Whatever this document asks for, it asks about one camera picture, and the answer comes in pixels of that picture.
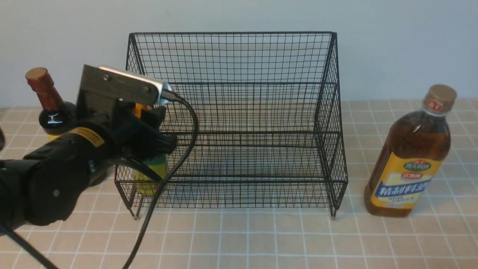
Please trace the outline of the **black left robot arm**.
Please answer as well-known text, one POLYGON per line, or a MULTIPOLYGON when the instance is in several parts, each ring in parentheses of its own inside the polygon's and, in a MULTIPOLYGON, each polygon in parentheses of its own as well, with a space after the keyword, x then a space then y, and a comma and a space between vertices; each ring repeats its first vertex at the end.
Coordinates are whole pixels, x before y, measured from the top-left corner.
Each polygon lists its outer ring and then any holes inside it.
POLYGON ((65 221, 96 177, 122 158, 142 163, 171 154, 177 136, 160 133, 166 107, 146 109, 118 102, 113 116, 94 113, 27 154, 1 161, 1 235, 25 224, 65 221))

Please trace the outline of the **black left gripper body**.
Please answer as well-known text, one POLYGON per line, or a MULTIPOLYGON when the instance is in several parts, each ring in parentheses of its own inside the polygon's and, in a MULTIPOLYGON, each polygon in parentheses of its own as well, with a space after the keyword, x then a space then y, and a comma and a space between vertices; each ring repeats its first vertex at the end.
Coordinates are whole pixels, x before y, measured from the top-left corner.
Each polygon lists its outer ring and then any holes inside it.
POLYGON ((137 106, 137 103, 126 101, 116 103, 109 133, 117 146, 140 161, 174 152, 177 135, 160 132, 166 118, 166 107, 137 106))

